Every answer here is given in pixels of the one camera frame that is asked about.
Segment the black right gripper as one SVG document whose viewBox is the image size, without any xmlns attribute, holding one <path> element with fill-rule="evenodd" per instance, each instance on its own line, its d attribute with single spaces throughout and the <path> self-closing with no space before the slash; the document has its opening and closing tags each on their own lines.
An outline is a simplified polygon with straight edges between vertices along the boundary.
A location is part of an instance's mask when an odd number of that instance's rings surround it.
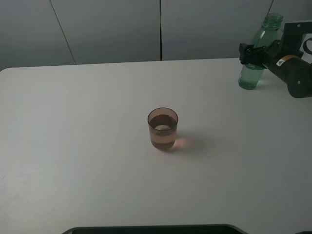
<svg viewBox="0 0 312 234">
<path fill-rule="evenodd" d="M 302 59 L 303 52 L 299 49 L 276 40 L 268 47 L 240 43 L 239 52 L 242 65 L 251 64 L 263 69 L 267 68 L 286 83 L 292 97 L 312 96 L 312 65 Z"/>
</svg>

